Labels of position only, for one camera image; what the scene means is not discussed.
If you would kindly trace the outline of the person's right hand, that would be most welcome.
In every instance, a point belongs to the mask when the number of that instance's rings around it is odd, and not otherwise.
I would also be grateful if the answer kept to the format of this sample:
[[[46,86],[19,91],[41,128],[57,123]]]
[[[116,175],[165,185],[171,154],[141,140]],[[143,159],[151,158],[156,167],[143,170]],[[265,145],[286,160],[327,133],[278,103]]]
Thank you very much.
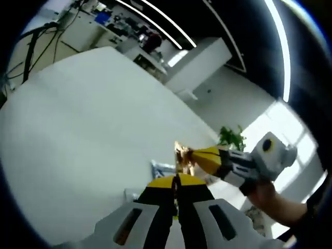
[[[261,209],[268,210],[275,203],[277,192],[271,182],[257,182],[254,189],[248,194],[251,204]]]

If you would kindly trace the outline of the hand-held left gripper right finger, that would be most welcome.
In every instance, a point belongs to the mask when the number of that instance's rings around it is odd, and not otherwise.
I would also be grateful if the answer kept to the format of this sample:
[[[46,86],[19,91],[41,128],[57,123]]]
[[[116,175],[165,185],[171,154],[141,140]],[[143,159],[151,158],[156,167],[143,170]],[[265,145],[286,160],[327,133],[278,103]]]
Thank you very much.
[[[177,199],[186,248],[282,248],[267,239],[252,221],[224,199],[214,199],[204,181],[188,174],[177,176]]]

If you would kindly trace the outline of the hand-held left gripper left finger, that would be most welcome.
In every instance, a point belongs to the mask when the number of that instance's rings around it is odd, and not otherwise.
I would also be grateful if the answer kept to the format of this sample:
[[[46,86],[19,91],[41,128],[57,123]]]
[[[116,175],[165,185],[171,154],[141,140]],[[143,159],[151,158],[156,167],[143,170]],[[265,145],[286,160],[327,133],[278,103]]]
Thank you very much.
[[[91,235],[56,248],[164,248],[174,215],[173,180],[154,179],[137,200],[98,221]]]

